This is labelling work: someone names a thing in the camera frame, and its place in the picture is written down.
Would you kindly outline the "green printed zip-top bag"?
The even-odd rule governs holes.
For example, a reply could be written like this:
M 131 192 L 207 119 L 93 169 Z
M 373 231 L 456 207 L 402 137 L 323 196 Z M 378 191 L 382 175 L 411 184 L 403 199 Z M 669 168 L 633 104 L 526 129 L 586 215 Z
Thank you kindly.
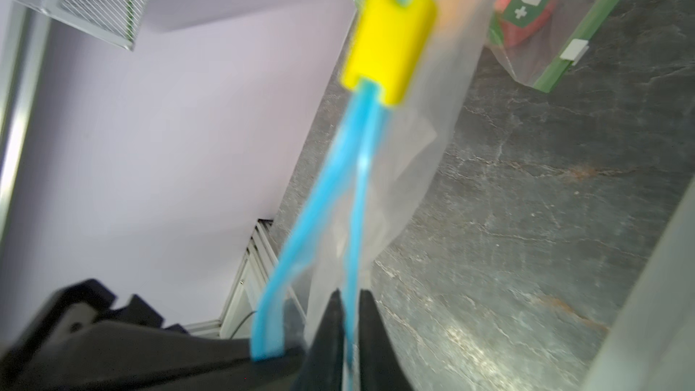
M 342 84 L 381 101 L 464 90 L 483 49 L 517 83 L 550 92 L 618 0 L 358 0 Z

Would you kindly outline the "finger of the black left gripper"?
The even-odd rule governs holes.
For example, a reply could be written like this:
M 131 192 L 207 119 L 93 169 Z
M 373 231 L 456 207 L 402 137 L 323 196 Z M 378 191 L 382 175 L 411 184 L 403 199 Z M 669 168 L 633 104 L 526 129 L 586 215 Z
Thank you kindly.
M 254 362 L 248 340 L 189 334 L 95 279 L 55 291 L 1 358 L 4 390 L 288 390 L 305 353 Z

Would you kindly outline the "clear bag with blue zipper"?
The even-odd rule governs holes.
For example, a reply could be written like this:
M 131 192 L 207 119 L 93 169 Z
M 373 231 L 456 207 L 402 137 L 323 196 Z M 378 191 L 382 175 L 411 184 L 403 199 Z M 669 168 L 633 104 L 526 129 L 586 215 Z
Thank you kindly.
M 349 103 L 253 321 L 255 360 L 312 342 L 333 291 L 357 343 L 358 295 L 422 202 L 462 109 L 496 0 L 355 0 L 338 81 Z

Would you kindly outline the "pink peach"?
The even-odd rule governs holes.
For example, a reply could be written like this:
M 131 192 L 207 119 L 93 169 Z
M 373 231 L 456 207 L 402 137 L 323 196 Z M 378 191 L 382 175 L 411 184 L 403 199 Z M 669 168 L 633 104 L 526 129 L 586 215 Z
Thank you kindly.
M 488 44 L 520 45 L 548 23 L 556 6 L 557 0 L 496 0 Z

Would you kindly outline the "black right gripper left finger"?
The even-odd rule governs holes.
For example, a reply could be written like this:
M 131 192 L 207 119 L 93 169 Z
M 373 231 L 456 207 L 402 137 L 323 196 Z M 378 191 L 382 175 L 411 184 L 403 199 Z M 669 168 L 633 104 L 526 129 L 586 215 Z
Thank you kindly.
M 291 390 L 340 391 L 343 386 L 345 312 L 340 290 L 329 298 L 315 338 Z

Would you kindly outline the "white plastic perforated basket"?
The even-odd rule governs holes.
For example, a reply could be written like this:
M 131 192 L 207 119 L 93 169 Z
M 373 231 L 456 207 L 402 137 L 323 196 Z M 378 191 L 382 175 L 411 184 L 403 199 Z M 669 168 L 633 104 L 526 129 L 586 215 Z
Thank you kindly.
M 694 185 L 595 357 L 583 390 L 694 389 Z

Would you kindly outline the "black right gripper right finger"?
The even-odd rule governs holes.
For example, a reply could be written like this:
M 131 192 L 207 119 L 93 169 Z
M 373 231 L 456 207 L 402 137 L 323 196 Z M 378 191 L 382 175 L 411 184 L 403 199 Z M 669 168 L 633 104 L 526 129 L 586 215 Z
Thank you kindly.
M 362 391 L 413 391 L 371 291 L 359 295 L 359 383 Z

